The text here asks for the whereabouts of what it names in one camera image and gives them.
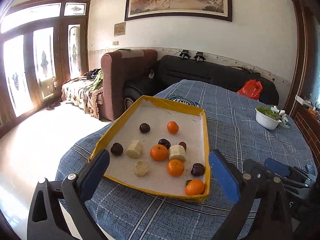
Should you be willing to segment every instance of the tiled floor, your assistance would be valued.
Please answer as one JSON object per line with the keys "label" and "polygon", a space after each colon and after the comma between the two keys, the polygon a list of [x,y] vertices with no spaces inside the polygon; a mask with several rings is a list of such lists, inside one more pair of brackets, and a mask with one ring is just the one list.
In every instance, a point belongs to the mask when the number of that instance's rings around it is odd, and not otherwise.
{"label": "tiled floor", "polygon": [[[27,239],[28,213],[39,178],[54,180],[64,153],[108,123],[63,102],[53,111],[39,111],[0,139],[0,209],[22,240]],[[73,236],[81,239],[70,215],[62,211]]]}

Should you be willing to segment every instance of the green plant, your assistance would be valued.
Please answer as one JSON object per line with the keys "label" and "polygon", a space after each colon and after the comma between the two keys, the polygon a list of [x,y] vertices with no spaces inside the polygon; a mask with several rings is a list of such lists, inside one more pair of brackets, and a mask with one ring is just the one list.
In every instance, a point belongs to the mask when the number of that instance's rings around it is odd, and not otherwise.
{"label": "green plant", "polygon": [[279,114],[278,114],[278,113],[274,113],[270,108],[271,108],[270,106],[262,106],[262,105],[259,105],[259,106],[257,107],[257,110],[258,110],[260,113],[264,114],[265,116],[270,117],[270,118],[272,118],[273,120],[278,121],[278,120],[280,119]]}

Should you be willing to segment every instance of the blue plaid bedsheet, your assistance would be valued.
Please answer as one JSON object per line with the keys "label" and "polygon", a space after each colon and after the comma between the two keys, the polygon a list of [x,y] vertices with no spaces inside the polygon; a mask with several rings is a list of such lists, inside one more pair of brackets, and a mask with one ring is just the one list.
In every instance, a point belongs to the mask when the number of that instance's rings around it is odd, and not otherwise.
{"label": "blue plaid bedsheet", "polygon": [[[240,171],[248,158],[262,163],[272,158],[291,166],[310,164],[315,167],[311,151],[290,117],[290,128],[278,126],[273,131],[256,122],[258,101],[218,86],[188,80],[168,87],[156,97],[203,108],[210,149],[219,149]],[[78,141],[62,157],[56,180],[79,172],[111,125]],[[233,206],[217,180],[212,177],[211,181],[208,199],[203,204],[194,204],[148,195],[103,178],[93,198],[85,205],[93,219],[116,240],[210,239]],[[239,237],[248,233],[257,206],[255,202]]]}

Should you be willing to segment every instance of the wooden cabinet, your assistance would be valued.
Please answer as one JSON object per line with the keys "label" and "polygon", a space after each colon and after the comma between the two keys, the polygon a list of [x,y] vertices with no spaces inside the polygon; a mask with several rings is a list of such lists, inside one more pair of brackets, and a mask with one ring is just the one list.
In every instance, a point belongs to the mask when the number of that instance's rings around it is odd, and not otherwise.
{"label": "wooden cabinet", "polygon": [[293,114],[292,118],[308,143],[316,168],[320,172],[320,123],[305,107],[297,102]]}

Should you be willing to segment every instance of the cardboard tray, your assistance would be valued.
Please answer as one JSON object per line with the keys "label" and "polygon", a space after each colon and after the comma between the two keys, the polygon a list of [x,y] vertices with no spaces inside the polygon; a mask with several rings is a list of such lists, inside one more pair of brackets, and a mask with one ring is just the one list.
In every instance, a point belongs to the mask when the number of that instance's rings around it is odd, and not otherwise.
{"label": "cardboard tray", "polygon": [[[172,135],[167,130],[167,123],[175,121],[179,125],[179,132]],[[139,131],[141,123],[148,123],[150,132],[142,134]],[[150,149],[158,144],[161,138],[166,138],[171,145],[184,141],[187,144],[187,161],[185,171],[179,177],[172,177],[166,171],[168,161],[156,162],[150,157]],[[143,143],[143,152],[139,159],[129,158],[125,151],[133,140]],[[115,143],[121,143],[124,152],[121,156],[114,156],[110,149]],[[148,96],[140,97],[98,141],[89,161],[100,149],[110,152],[110,165],[104,176],[120,184],[143,192],[201,202],[210,190],[211,169],[208,162],[209,142],[204,110],[183,103],[162,98]],[[134,174],[137,161],[148,164],[149,172],[143,177]],[[205,166],[205,174],[201,177],[191,175],[194,163]],[[201,179],[205,183],[202,195],[187,196],[185,194],[186,181]]]}

